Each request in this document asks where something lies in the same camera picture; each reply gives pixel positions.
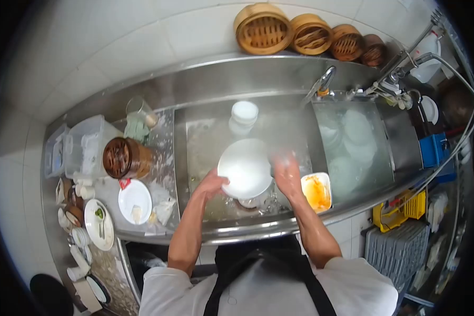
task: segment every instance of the glass cup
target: glass cup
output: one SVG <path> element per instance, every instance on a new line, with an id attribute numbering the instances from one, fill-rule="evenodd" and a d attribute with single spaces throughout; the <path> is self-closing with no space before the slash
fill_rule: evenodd
<path id="1" fill-rule="evenodd" d="M 133 97 L 128 101 L 126 115 L 133 115 L 139 118 L 150 129 L 158 124 L 158 115 L 152 112 L 150 106 L 140 96 Z"/>

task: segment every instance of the green vegetable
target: green vegetable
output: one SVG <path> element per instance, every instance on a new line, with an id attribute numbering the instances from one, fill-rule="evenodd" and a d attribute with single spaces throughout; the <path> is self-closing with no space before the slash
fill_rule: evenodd
<path id="1" fill-rule="evenodd" d="M 101 208 L 95 211 L 95 215 L 98 216 L 100 219 L 103 219 L 103 211 Z"/>

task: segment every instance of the forearm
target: forearm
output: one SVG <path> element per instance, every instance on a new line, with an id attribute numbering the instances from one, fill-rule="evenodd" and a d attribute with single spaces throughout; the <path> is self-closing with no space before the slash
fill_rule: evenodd
<path id="1" fill-rule="evenodd" d="M 330 259 L 341 257 L 339 244 L 306 198 L 299 195 L 292 198 L 290 203 L 297 218 L 302 245 L 316 268 L 322 269 Z"/>
<path id="2" fill-rule="evenodd" d="M 172 235 L 169 245 L 169 268 L 182 270 L 191 276 L 202 245 L 202 218 L 206 199 L 195 192 L 186 206 L 181 222 Z"/>

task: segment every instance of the yellow crate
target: yellow crate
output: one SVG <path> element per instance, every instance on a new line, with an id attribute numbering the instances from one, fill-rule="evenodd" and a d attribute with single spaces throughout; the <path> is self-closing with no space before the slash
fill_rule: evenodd
<path id="1" fill-rule="evenodd" d="M 409 199 L 411 195 L 412 192 L 409 190 L 403 192 L 397 205 L 404 203 L 404 201 Z M 400 226 L 408 218 L 419 219 L 425 213 L 425 200 L 426 192 L 422 191 L 408 201 L 400 210 L 395 207 L 392 211 L 386 214 L 381 214 L 384 203 L 376 205 L 372 210 L 373 223 L 379 227 L 381 233 L 386 233 L 387 231 Z"/>

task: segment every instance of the bamboo steamer lid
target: bamboo steamer lid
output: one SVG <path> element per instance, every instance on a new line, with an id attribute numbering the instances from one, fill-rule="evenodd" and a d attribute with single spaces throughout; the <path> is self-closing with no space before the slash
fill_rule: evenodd
<path id="1" fill-rule="evenodd" d="M 334 32 L 316 14 L 306 13 L 291 20 L 294 30 L 292 47 L 300 54 L 319 55 L 330 48 Z"/>
<path id="2" fill-rule="evenodd" d="M 341 61 L 353 61 L 363 53 L 363 37 L 353 25 L 341 24 L 333 28 L 334 41 L 330 50 Z"/>
<path id="3" fill-rule="evenodd" d="M 362 63 L 371 67 L 382 64 L 387 51 L 383 40 L 378 35 L 368 34 L 363 37 L 363 42 L 365 49 L 361 56 Z"/>
<path id="4" fill-rule="evenodd" d="M 284 50 L 293 39 L 290 21 L 281 9 L 255 3 L 242 9 L 234 20 L 235 38 L 250 54 L 270 55 Z"/>

